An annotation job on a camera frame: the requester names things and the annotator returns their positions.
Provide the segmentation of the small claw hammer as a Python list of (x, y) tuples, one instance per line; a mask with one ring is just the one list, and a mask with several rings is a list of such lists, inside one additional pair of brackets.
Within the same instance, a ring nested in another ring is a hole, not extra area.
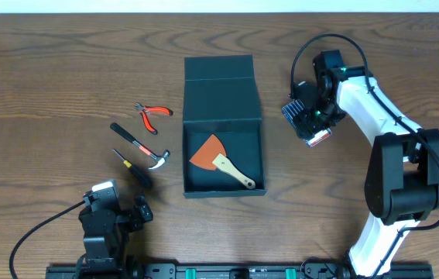
[(156, 155), (153, 151), (151, 151), (149, 148), (147, 148), (145, 145), (143, 145), (142, 143), (140, 143), (132, 134), (130, 134), (128, 131), (126, 131), (125, 129), (123, 129), (118, 123), (113, 122), (110, 125), (110, 128), (116, 132), (117, 134), (119, 134), (122, 138), (124, 138), (125, 140), (129, 141), (130, 143), (132, 143), (133, 145), (137, 146), (145, 155), (151, 157), (156, 164), (153, 167), (150, 167), (150, 170), (155, 170), (158, 169), (160, 167), (162, 167), (167, 159), (170, 156), (170, 152), (169, 150), (165, 150), (164, 153), (160, 156)]

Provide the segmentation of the black yellow screwdriver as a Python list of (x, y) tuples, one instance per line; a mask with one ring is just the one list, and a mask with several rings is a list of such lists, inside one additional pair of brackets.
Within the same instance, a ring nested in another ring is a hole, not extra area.
[(131, 163), (129, 160), (123, 157), (116, 149), (113, 149), (112, 151), (122, 161), (122, 163), (129, 170), (130, 174), (139, 182), (142, 187), (146, 189), (150, 189), (153, 187), (152, 180), (144, 171), (142, 171), (135, 164)]

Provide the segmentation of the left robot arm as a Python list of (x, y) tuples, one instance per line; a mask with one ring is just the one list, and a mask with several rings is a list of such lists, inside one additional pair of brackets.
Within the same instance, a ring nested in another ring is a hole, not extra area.
[(126, 254), (129, 234), (153, 221), (153, 213), (143, 195), (123, 210), (116, 186), (103, 183), (84, 194), (85, 208), (79, 214), (84, 230), (85, 254), (75, 267), (75, 278), (140, 278), (141, 267)]

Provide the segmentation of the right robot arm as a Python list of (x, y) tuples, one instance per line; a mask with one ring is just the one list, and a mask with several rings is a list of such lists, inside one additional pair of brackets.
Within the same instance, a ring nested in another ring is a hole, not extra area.
[(346, 67), (337, 50), (313, 59), (315, 84), (300, 82), (283, 109), (310, 147), (345, 116), (372, 146), (364, 192), (369, 217), (346, 263), (320, 263), (334, 278), (429, 278), (426, 267), (393, 267), (406, 236), (439, 209), (439, 130), (408, 119), (366, 65)]

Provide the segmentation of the blue precision screwdriver set case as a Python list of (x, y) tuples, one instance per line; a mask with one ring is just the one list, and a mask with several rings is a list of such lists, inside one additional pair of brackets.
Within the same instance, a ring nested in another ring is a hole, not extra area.
[(294, 100), (282, 107), (282, 113), (295, 130), (296, 135), (310, 148), (331, 136), (330, 128), (324, 128), (312, 118), (301, 100)]

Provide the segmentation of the orange scraper with wooden handle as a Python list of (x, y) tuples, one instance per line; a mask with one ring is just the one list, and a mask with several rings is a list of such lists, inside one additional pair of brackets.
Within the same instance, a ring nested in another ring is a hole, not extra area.
[(244, 175), (227, 157), (227, 152), (220, 139), (212, 134), (189, 159), (194, 166), (208, 170), (219, 170), (239, 181), (245, 188), (254, 189), (256, 183)]

